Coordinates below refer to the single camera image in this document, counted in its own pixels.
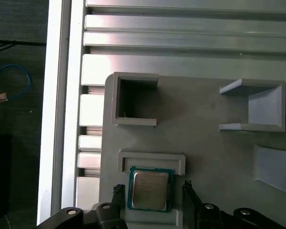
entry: dark floor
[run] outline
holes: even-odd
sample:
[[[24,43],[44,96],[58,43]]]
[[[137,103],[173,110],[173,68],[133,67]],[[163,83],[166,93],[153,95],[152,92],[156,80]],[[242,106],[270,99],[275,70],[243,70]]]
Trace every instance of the dark floor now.
[[[0,0],[0,39],[46,42],[47,0]],[[0,135],[12,137],[11,180],[7,218],[12,229],[36,225],[45,47],[15,46],[0,52],[0,67],[23,66],[31,75],[31,88],[19,99],[0,103]],[[0,73],[0,94],[22,91],[27,79],[21,70]],[[6,217],[0,229],[10,228]]]

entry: bolt head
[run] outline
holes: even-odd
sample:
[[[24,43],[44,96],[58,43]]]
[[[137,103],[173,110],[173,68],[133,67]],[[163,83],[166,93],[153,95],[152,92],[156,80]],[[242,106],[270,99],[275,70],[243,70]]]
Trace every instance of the bolt head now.
[[[206,208],[206,209],[213,209],[214,206],[213,206],[212,204],[207,204],[207,205],[205,206],[205,208]]]
[[[240,213],[242,213],[242,214],[245,215],[245,216],[250,215],[250,211],[245,210],[245,209],[241,210]]]

